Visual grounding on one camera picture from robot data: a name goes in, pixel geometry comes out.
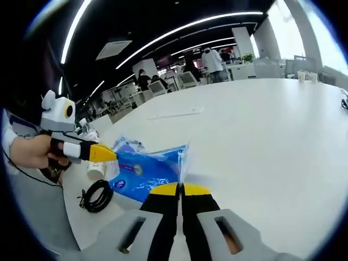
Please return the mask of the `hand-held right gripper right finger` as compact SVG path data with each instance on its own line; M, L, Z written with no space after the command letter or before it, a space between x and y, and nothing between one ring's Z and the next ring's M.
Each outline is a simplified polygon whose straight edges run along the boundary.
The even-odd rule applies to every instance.
M230 209L221 209L210 191L183 183L183 233L191 260L298 260L266 246L260 231Z

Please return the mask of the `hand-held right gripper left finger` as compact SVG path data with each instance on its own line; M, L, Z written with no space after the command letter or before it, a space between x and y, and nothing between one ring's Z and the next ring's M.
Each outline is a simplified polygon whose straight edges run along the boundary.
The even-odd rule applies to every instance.
M140 209L132 209L99 233L81 260L168 260L177 229L180 184L151 190Z

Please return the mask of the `person's left hand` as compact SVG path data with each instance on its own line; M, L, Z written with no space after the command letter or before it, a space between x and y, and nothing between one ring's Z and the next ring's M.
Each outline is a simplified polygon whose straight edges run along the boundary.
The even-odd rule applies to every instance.
M27 168L48 168L50 159L66 166L68 158L51 151L51 140L52 137L45 134L32 139L15 138L9 147L9 158L15 165Z

